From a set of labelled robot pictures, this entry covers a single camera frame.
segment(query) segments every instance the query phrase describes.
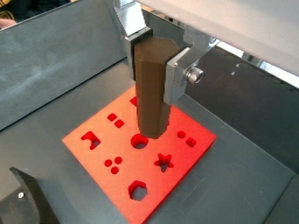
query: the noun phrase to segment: circular hole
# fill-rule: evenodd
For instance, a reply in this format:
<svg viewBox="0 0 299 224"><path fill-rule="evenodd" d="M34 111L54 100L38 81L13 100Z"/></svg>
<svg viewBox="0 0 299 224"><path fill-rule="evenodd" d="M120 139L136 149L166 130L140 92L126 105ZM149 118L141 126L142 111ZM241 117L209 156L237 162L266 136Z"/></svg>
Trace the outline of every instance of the circular hole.
<svg viewBox="0 0 299 224"><path fill-rule="evenodd" d="M140 134L136 134L130 138L130 144L136 149L141 150L148 144L148 139Z"/></svg>
<svg viewBox="0 0 299 224"><path fill-rule="evenodd" d="M116 158L114 158L114 162L116 162L117 165L120 165L121 162L122 162L122 158L121 158L121 157L116 157Z"/></svg>
<svg viewBox="0 0 299 224"><path fill-rule="evenodd" d="M117 167L113 166L113 167L110 168L110 173L112 173L112 174L117 174L117 172L118 172L118 169L117 169Z"/></svg>
<svg viewBox="0 0 299 224"><path fill-rule="evenodd" d="M178 137L178 138L185 138L185 133L184 133L182 131L178 131L178 132L177 132L177 137Z"/></svg>
<svg viewBox="0 0 299 224"><path fill-rule="evenodd" d="M112 161L108 159L106 161L105 161L105 167L109 167L112 165Z"/></svg>

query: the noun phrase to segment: gray wall panel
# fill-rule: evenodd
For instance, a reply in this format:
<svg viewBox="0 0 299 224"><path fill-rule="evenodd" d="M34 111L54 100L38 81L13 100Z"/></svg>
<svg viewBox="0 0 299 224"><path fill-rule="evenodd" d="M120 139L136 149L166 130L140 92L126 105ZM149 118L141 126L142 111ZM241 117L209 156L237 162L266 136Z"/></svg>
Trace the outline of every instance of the gray wall panel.
<svg viewBox="0 0 299 224"><path fill-rule="evenodd" d="M125 57L105 0L65 5L0 39L0 130Z"/></svg>

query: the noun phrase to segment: hexagonal hole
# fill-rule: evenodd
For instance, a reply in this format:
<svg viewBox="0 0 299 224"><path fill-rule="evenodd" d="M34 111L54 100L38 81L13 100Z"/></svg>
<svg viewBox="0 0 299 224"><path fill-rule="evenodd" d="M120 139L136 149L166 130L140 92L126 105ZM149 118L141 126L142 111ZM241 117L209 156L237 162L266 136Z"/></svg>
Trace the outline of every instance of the hexagonal hole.
<svg viewBox="0 0 299 224"><path fill-rule="evenodd" d="M128 195L130 200L141 201L146 195L145 183L136 180L128 187Z"/></svg>

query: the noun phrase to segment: small hole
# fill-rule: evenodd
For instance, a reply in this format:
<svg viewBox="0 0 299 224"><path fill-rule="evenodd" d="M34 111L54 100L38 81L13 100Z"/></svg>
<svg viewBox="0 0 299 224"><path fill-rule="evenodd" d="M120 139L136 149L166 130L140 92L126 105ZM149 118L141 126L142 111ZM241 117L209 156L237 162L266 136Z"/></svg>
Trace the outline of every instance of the small hole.
<svg viewBox="0 0 299 224"><path fill-rule="evenodd" d="M116 127L120 129L124 126L124 122L121 120L117 120L114 122Z"/></svg>
<svg viewBox="0 0 299 224"><path fill-rule="evenodd" d="M178 138L185 138L185 133L184 133L182 131L178 131L178 132L177 132L177 137L178 137Z"/></svg>
<svg viewBox="0 0 299 224"><path fill-rule="evenodd" d="M136 149L141 150L148 144L148 139L140 134L136 134L130 138L130 144Z"/></svg>
<svg viewBox="0 0 299 224"><path fill-rule="evenodd" d="M130 103L136 106L136 97L130 100Z"/></svg>
<svg viewBox="0 0 299 224"><path fill-rule="evenodd" d="M105 161L105 167L109 167L112 165L112 161L108 159L106 161Z"/></svg>
<svg viewBox="0 0 299 224"><path fill-rule="evenodd" d="M186 139L185 143L186 143L190 147L193 147L194 144L196 144L196 141L189 137L189 138Z"/></svg>
<svg viewBox="0 0 299 224"><path fill-rule="evenodd" d="M122 158L121 158L121 157L116 157L116 158L114 158L114 162L116 162L117 165L120 165L121 162L122 162Z"/></svg>
<svg viewBox="0 0 299 224"><path fill-rule="evenodd" d="M117 169L116 166L113 166L113 167L110 168L110 173L112 173L112 174L117 174L117 172L118 172L118 169Z"/></svg>
<svg viewBox="0 0 299 224"><path fill-rule="evenodd" d="M110 114L106 119L113 122L117 119L117 116L114 114Z"/></svg>

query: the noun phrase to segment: silver screw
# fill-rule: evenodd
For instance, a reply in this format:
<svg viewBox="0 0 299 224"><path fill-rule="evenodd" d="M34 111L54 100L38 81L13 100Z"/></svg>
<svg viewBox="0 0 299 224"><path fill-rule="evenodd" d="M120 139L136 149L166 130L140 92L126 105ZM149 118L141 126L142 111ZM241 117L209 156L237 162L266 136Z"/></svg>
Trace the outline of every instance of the silver screw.
<svg viewBox="0 0 299 224"><path fill-rule="evenodd" d="M185 80L192 84L197 84L204 77L204 72L196 67L190 66L185 72Z"/></svg>
<svg viewBox="0 0 299 224"><path fill-rule="evenodd" d="M21 199L24 197L24 193L22 192L18 192L17 197L18 197L18 199Z"/></svg>

